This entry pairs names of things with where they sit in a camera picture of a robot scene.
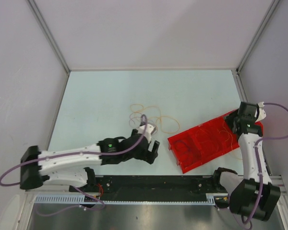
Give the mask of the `red plastic bin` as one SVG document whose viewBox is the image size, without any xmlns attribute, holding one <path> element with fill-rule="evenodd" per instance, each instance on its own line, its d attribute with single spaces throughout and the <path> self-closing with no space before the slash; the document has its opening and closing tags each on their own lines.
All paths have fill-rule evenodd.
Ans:
<svg viewBox="0 0 288 230">
<path fill-rule="evenodd" d="M 183 174 L 239 147 L 237 137 L 227 126 L 228 113 L 168 138 L 168 148 Z"/>
</svg>

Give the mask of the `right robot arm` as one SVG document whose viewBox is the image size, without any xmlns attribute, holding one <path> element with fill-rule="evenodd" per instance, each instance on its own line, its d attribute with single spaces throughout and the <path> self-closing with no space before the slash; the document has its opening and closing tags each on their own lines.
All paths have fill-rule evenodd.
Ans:
<svg viewBox="0 0 288 230">
<path fill-rule="evenodd" d="M 280 188 L 272 184 L 262 148 L 263 128 L 259 121 L 266 117 L 264 103 L 240 103 L 237 110 L 224 120 L 238 141 L 242 155 L 243 177 L 237 172 L 219 167 L 212 179 L 212 188 L 226 192 L 229 210 L 233 214 L 268 221 L 280 198 Z"/>
</svg>

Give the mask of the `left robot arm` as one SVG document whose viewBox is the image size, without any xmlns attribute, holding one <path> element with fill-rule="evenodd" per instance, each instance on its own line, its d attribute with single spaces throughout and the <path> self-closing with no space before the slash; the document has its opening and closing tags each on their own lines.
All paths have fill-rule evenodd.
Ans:
<svg viewBox="0 0 288 230">
<path fill-rule="evenodd" d="M 96 187 L 95 166 L 117 165 L 130 159 L 153 164 L 159 141 L 152 140 L 152 126 L 133 129 L 131 136 L 106 138 L 90 146 L 63 151 L 41 151 L 30 146 L 21 158 L 20 189 L 43 185 L 68 185 L 92 191 Z"/>
</svg>

